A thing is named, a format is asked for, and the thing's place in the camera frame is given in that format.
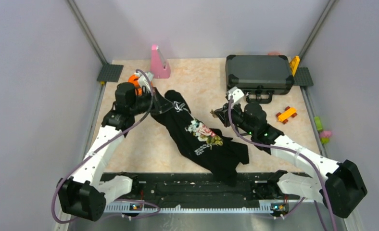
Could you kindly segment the black printed t-shirt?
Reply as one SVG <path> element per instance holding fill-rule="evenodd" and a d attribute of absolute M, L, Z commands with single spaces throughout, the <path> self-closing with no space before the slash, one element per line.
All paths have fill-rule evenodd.
<path fill-rule="evenodd" d="M 236 186 L 237 166 L 250 161 L 248 146 L 194 117 L 178 91 L 168 90 L 164 98 L 170 101 L 172 109 L 154 115 L 153 119 L 166 128 L 179 153 L 209 170 L 218 181 Z"/>

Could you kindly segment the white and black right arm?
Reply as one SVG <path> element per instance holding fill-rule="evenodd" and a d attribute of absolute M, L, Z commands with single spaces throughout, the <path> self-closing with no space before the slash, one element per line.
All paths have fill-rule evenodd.
<path fill-rule="evenodd" d="M 284 132 L 270 125 L 258 103 L 225 104 L 211 111 L 225 127 L 241 129 L 251 137 L 247 141 L 269 155 L 281 158 L 306 175 L 280 172 L 267 191 L 273 198 L 293 194 L 321 202 L 339 218 L 348 218 L 367 195 L 358 166 L 346 159 L 332 160 L 307 149 Z"/>

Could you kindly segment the small gold brooch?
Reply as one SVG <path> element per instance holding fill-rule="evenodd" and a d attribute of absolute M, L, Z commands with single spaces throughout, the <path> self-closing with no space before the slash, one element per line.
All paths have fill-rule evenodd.
<path fill-rule="evenodd" d="M 211 110 L 210 114 L 212 115 L 212 117 L 217 118 L 217 115 L 215 114 L 214 110 Z"/>

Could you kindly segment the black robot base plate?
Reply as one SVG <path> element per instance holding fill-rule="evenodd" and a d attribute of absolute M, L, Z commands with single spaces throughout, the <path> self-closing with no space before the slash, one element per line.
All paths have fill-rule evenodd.
<path fill-rule="evenodd" d="M 132 202 L 129 211 L 144 209 L 161 211 L 201 210 L 230 211 L 259 208 L 266 201 L 289 202 L 297 195 L 284 195 L 274 184 L 276 173 L 239 173 L 235 186 L 215 179 L 211 173 L 104 173 L 100 182 L 117 176 L 133 179 L 132 191 L 117 203 Z"/>

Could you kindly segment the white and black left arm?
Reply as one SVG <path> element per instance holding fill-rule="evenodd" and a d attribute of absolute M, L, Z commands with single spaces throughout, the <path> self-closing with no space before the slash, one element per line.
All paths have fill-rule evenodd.
<path fill-rule="evenodd" d="M 174 107 L 153 86 L 143 86 L 137 95 L 130 82 L 118 84 L 115 101 L 104 116 L 96 140 L 78 164 L 56 188 L 53 200 L 58 199 L 64 213 L 77 218 L 97 221 L 105 207 L 125 195 L 134 199 L 140 186 L 126 174 L 102 181 L 102 175 L 117 147 L 128 133 L 149 115 L 160 115 Z"/>

